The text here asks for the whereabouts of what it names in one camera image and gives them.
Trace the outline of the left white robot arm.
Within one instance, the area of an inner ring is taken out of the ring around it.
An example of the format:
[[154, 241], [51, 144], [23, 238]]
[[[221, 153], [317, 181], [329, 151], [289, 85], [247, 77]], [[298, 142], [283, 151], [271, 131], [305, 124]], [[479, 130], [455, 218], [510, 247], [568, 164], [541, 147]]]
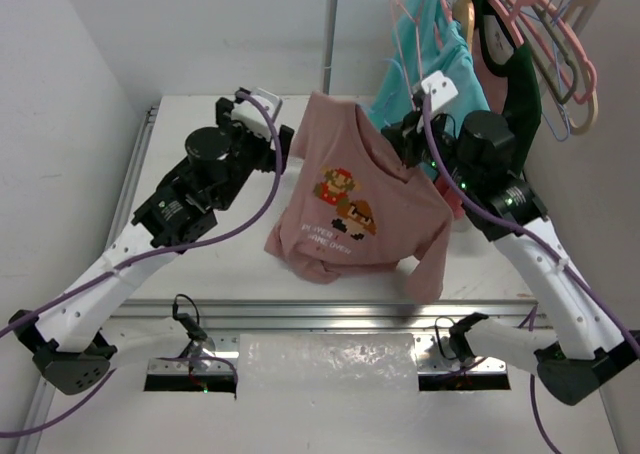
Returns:
[[186, 156], [134, 211], [120, 235], [63, 294], [33, 311], [19, 310], [4, 328], [32, 354], [41, 376], [66, 395], [98, 385], [115, 369], [151, 358], [191, 366], [213, 363], [201, 323], [174, 308], [139, 325], [112, 321], [114, 312], [163, 267], [211, 244], [207, 233], [250, 176], [279, 178], [294, 131], [278, 125], [282, 99], [264, 89], [239, 89], [215, 103], [215, 123], [190, 133]]

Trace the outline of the pink printed t shirt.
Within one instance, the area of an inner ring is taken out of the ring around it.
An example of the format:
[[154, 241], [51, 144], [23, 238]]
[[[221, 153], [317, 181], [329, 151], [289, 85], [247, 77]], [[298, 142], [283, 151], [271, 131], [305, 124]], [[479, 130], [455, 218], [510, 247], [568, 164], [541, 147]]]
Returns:
[[312, 93], [290, 154], [302, 165], [267, 253], [318, 284], [390, 272], [413, 257], [406, 294], [418, 304], [440, 298], [452, 210], [356, 102]]

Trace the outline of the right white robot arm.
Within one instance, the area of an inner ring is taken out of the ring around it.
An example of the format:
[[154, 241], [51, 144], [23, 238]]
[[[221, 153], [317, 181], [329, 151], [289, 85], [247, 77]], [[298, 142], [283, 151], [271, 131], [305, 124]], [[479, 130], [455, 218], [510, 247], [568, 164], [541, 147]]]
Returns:
[[466, 216], [511, 263], [551, 323], [536, 334], [474, 312], [453, 323], [436, 345], [440, 360], [468, 366], [494, 357], [524, 370], [565, 405], [574, 406], [639, 358], [639, 333], [617, 326], [560, 254], [547, 210], [510, 165], [516, 139], [499, 114], [474, 111], [458, 136], [439, 114], [424, 129], [418, 113], [382, 130], [407, 167], [425, 163], [463, 194]]

